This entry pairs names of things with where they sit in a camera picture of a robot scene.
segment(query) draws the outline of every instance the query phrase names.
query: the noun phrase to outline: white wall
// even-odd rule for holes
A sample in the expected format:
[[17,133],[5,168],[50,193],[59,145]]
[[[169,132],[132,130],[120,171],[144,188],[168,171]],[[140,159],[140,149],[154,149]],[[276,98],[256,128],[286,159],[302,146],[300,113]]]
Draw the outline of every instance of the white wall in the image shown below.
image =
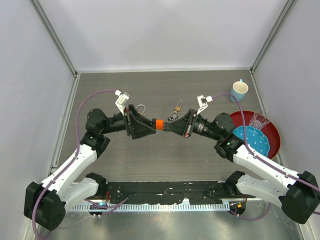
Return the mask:
[[[299,172],[313,173],[320,185],[319,9],[319,0],[297,1],[256,76],[281,134],[284,163]],[[313,216],[311,222],[317,231],[320,217]]]
[[251,67],[286,0],[41,0],[78,71]]
[[49,170],[73,77],[31,3],[0,1],[0,235],[24,238],[27,185]]

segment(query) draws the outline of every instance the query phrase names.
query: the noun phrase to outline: metal table surface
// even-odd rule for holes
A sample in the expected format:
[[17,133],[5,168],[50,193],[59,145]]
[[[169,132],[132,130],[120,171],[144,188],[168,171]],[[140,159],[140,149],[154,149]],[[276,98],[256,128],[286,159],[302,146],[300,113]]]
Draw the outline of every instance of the metal table surface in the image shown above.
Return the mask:
[[[189,108],[198,108],[198,95],[229,92],[233,82],[243,79],[249,86],[241,101],[244,110],[260,109],[258,97],[248,70],[169,71],[82,74],[76,92],[63,148],[61,165],[76,147],[75,116],[82,100],[102,89],[128,92],[129,104],[144,104],[149,119],[167,119],[179,100],[183,106],[179,117]],[[87,113],[102,109],[108,117],[118,113],[113,94],[100,94],[90,99],[79,118],[80,135],[85,133]],[[203,116],[212,121],[222,112],[238,111],[228,97],[209,103]],[[222,159],[214,150],[215,141],[193,134],[185,139],[170,132],[157,132],[132,140],[125,132],[109,134],[111,142],[100,158],[77,179],[94,172],[109,181],[207,181],[225,180],[235,170],[254,173]],[[258,217],[265,204],[249,202],[245,215]],[[88,213],[69,213],[62,226],[73,225]],[[149,212],[113,213],[101,219],[87,219],[73,228],[53,231],[51,240],[299,240],[298,224],[289,220],[276,206],[259,221],[246,221],[227,212]]]
[[[118,89],[130,94],[128,104],[144,104],[149,119],[166,120],[172,115],[179,100],[183,106],[182,117],[190,108],[198,109],[197,96],[230,92],[235,81],[243,79],[249,91],[241,101],[244,110],[260,109],[258,97],[248,70],[216,71],[168,71],[168,72],[120,72],[81,74],[69,119],[59,165],[69,158],[76,147],[75,116],[80,103],[91,93],[103,89]],[[80,136],[85,133],[87,113],[99,108],[107,117],[118,113],[117,96],[102,93],[94,96],[83,107],[79,118]],[[209,103],[201,113],[213,121],[219,113],[233,113],[238,106],[223,96]],[[240,170],[254,173],[222,159],[214,150],[212,139],[192,134],[188,139],[171,132],[132,140],[127,134],[115,132],[107,135],[111,142],[100,158],[80,175],[97,173],[109,181],[207,181],[225,180]]]
[[[263,201],[249,201],[247,217],[261,216]],[[71,212],[61,226],[74,225],[89,213]],[[70,229],[56,229],[50,240],[301,240],[298,224],[277,206],[259,221],[247,221],[226,211],[128,212],[88,218]]]

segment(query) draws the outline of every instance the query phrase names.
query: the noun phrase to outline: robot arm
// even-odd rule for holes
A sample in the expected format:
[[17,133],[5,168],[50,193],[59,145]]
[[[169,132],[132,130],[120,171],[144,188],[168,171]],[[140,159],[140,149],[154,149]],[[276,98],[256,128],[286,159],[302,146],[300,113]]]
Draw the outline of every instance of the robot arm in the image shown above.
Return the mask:
[[[310,187],[297,182],[287,175],[278,173],[274,168],[297,176],[300,179],[318,186],[315,177],[305,171],[300,174],[296,171],[285,168],[267,157],[255,152],[252,155],[243,140],[233,134],[236,128],[230,115],[220,113],[213,122],[203,118],[200,113],[208,107],[211,96],[198,96],[199,109],[189,109],[180,119],[172,122],[164,122],[159,119],[149,120],[140,114],[136,108],[125,102],[129,99],[127,93],[116,91],[118,99],[115,102],[120,113],[107,117],[102,110],[96,108],[87,115],[85,129],[87,132],[80,141],[79,154],[72,163],[75,151],[70,158],[53,174],[40,183],[32,182],[26,189],[24,215],[32,218],[32,212],[36,200],[44,187],[52,180],[55,181],[46,191],[36,211],[36,222],[52,231],[59,226],[65,214],[74,205],[91,196],[102,196],[108,184],[105,178],[90,173],[81,182],[72,185],[79,174],[91,163],[93,163],[107,148],[110,139],[104,134],[126,131],[133,140],[146,137],[156,133],[156,130],[173,132],[184,138],[191,137],[192,133],[213,139],[216,152],[224,159],[244,166],[255,172],[265,180],[258,180],[244,172],[236,171],[227,180],[229,192],[242,193],[256,196],[265,201],[282,208],[284,213],[296,221],[304,224],[320,203],[320,193]],[[263,158],[270,166],[256,159],[256,156]],[[59,178],[56,176],[66,167]]]

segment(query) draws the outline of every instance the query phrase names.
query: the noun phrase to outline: clear plastic cup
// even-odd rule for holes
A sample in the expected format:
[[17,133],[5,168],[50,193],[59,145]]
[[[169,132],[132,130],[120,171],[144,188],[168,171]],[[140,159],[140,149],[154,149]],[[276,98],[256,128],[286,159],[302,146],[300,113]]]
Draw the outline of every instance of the clear plastic cup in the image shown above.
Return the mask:
[[253,117],[250,120],[249,126],[256,129],[263,129],[268,123],[270,123],[270,115],[264,110],[257,110],[254,112]]

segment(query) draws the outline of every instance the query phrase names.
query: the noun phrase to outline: red plate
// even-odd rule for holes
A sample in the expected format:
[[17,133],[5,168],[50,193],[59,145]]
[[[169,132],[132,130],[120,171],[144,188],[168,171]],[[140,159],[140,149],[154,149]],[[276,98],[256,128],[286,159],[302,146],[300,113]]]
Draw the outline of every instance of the red plate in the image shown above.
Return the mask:
[[[253,111],[243,111],[245,125],[249,125],[252,116],[254,115]],[[240,111],[236,111],[230,114],[232,121],[236,127],[243,125],[242,117]],[[279,152],[281,146],[281,138],[276,126],[270,122],[264,128],[261,129],[263,134],[268,138],[270,144],[270,151],[268,154],[269,159],[273,159]]]

